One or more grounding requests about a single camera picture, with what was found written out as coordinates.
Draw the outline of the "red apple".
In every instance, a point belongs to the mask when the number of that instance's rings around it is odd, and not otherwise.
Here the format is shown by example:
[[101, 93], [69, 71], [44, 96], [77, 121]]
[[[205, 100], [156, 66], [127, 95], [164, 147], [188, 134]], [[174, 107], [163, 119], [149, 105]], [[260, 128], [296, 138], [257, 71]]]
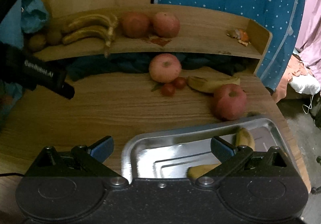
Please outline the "red apple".
[[158, 12], [152, 18], [152, 26], [159, 37], [174, 38], [181, 28], [180, 20], [170, 12]]
[[246, 111], [247, 95], [236, 84], [225, 84], [215, 89], [211, 99], [212, 114], [222, 120], [237, 120]]

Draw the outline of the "cherry tomato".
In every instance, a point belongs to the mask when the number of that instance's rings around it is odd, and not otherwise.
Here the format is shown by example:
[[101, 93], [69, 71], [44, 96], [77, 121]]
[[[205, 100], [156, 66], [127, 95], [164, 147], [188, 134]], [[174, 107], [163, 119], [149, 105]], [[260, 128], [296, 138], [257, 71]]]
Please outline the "cherry tomato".
[[175, 89], [175, 86], [173, 84], [166, 83], [161, 87], [160, 92], [161, 92], [161, 94], [163, 96], [171, 97], [171, 96], [173, 96], [175, 94], [176, 89]]
[[174, 81], [173, 81], [173, 85], [175, 86], [176, 89], [183, 89], [187, 84], [186, 78], [184, 77], [177, 77]]

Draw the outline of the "red apple desk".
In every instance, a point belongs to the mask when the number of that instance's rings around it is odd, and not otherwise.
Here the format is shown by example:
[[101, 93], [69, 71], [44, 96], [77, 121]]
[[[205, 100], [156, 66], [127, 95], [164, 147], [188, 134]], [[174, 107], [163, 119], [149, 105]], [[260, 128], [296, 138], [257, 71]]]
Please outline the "red apple desk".
[[158, 83], [171, 83], [179, 77], [182, 70], [179, 59], [172, 54], [160, 54], [152, 59], [149, 74]]

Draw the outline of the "stainless steel tray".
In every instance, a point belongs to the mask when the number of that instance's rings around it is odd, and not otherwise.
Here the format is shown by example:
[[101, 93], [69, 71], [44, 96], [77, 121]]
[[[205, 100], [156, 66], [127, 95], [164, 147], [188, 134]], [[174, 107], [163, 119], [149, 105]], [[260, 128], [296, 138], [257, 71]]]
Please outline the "stainless steel tray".
[[247, 129], [255, 149], [266, 152], [279, 146], [296, 160], [276, 124], [264, 115], [236, 121], [139, 134], [126, 143], [121, 155], [121, 174], [134, 178], [184, 178], [189, 167], [219, 163], [211, 153], [211, 138], [220, 136], [234, 144], [239, 128]]

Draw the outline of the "banana bunch on shelf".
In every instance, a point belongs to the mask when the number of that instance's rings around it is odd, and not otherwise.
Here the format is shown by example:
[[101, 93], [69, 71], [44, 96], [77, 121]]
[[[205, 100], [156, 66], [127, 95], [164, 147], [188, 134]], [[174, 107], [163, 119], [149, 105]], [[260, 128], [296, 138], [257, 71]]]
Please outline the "banana bunch on shelf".
[[118, 25], [119, 20], [112, 13], [108, 15], [88, 14], [65, 23], [62, 28], [64, 37], [61, 41], [63, 45], [68, 45], [85, 38], [99, 38], [105, 42], [103, 51], [105, 57], [108, 57]]

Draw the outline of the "white pillow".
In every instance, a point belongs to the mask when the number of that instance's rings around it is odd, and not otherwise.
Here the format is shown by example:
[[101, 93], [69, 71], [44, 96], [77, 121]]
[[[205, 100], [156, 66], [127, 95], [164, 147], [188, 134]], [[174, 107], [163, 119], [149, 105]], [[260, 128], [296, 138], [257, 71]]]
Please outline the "white pillow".
[[315, 95], [320, 92], [320, 83], [312, 75], [293, 76], [290, 86], [299, 94]]

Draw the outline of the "orange blanket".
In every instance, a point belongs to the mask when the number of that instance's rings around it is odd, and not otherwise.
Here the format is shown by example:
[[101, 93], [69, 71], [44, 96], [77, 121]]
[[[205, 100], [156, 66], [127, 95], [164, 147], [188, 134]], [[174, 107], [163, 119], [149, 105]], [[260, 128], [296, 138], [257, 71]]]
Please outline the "orange blanket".
[[287, 67], [280, 79], [278, 86], [275, 89], [275, 92], [272, 94], [272, 98], [275, 103], [284, 99], [287, 95], [287, 85], [292, 80], [292, 77], [312, 75], [312, 72], [305, 67], [304, 63], [298, 59], [295, 55], [292, 54]]

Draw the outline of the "orange-red apple on shelf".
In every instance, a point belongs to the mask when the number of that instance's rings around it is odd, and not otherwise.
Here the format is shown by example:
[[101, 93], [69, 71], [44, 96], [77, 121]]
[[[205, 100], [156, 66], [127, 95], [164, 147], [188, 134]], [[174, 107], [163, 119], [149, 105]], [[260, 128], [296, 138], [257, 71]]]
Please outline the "orange-red apple on shelf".
[[150, 18], [141, 12], [127, 12], [121, 18], [124, 34], [129, 38], [144, 37], [150, 26]]

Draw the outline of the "orange peel scraps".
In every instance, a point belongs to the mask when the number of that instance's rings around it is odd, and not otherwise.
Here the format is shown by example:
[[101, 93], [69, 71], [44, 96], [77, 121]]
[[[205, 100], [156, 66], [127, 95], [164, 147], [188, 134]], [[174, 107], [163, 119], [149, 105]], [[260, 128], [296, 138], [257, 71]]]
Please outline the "orange peel scraps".
[[243, 46], [248, 46], [250, 38], [248, 33], [243, 29], [228, 30], [226, 33], [230, 38], [234, 38]]

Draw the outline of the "pink curtain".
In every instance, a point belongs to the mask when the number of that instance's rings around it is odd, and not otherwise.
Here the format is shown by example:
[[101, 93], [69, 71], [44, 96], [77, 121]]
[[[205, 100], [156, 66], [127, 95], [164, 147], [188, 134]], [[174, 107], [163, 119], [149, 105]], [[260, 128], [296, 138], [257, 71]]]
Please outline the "pink curtain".
[[305, 0], [296, 49], [305, 66], [320, 79], [320, 0]]

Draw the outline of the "wooden desk shelf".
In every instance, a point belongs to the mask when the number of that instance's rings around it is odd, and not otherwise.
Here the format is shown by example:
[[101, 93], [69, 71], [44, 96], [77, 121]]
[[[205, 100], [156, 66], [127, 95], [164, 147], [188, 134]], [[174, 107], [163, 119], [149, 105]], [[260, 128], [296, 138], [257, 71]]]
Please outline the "wooden desk shelf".
[[[119, 21], [112, 43], [100, 23], [88, 24], [82, 33], [67, 31], [67, 25], [94, 16]], [[74, 13], [52, 19], [51, 27], [63, 32], [63, 41], [35, 56], [74, 81], [104, 73], [148, 73], [151, 60], [165, 53], [175, 55], [185, 70], [208, 66], [230, 76], [258, 67], [272, 39], [270, 31], [243, 16], [164, 4]]]

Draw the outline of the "red apple on shelf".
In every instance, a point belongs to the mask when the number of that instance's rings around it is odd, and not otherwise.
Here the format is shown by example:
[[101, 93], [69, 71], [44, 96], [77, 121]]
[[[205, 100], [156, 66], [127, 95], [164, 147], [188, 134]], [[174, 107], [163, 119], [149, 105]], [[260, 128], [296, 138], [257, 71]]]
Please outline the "red apple on shelf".
[[158, 12], [152, 18], [152, 26], [159, 37], [174, 38], [181, 28], [180, 20], [170, 12]]

